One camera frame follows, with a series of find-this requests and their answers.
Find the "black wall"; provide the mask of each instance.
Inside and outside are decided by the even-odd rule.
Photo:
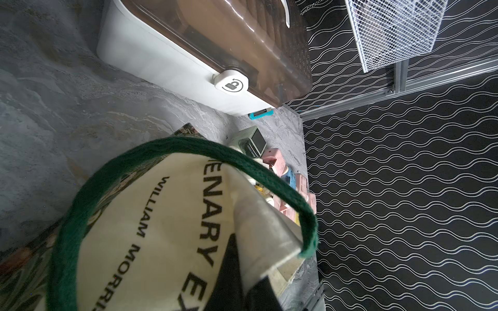
[[[393,66],[364,73],[344,0],[296,0],[308,23],[313,89],[288,104],[309,111],[393,84]],[[431,53],[409,61],[416,79],[498,54],[498,1],[448,0]]]
[[[304,123],[327,310],[498,308],[498,73]]]

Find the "pink box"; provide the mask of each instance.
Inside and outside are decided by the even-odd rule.
[[[281,177],[285,170],[285,160],[282,157],[282,152],[278,148],[267,149],[261,156],[263,163],[269,164],[273,172]]]
[[[316,195],[314,193],[308,192],[308,204],[316,214]]]
[[[307,192],[302,192],[302,191],[298,191],[300,195],[303,196],[303,198],[305,199],[306,202],[308,202],[308,193]]]
[[[290,208],[290,207],[289,207],[289,205],[285,204],[285,202],[284,202],[284,201],[282,201],[282,204],[280,205],[280,209],[279,209],[279,211],[280,211],[281,213],[285,214],[284,212],[285,212],[286,210],[288,210],[289,208]]]
[[[282,205],[282,200],[277,197],[277,196],[273,196],[273,207],[276,208],[277,210],[280,210],[280,206]]]
[[[308,180],[299,173],[296,174],[296,190],[301,194],[308,192]]]
[[[297,223],[297,213],[295,210],[292,208],[287,209],[286,211],[282,212],[287,218],[292,220],[293,222]]]

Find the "lock button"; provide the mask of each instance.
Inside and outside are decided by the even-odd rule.
[[[215,88],[230,95],[239,95],[249,88],[249,79],[237,70],[228,69],[215,77]]]

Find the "wire mesh basket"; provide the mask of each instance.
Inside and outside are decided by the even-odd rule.
[[[346,0],[367,72],[429,53],[448,0]]]

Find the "stone surface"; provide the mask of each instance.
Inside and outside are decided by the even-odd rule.
[[[278,297],[282,310],[303,310],[319,286],[316,255],[313,255],[304,260],[297,269],[292,283]]]
[[[62,217],[100,166],[192,123],[225,143],[258,125],[307,175],[301,119],[251,121],[181,98],[94,54],[100,0],[0,3],[0,259]]]

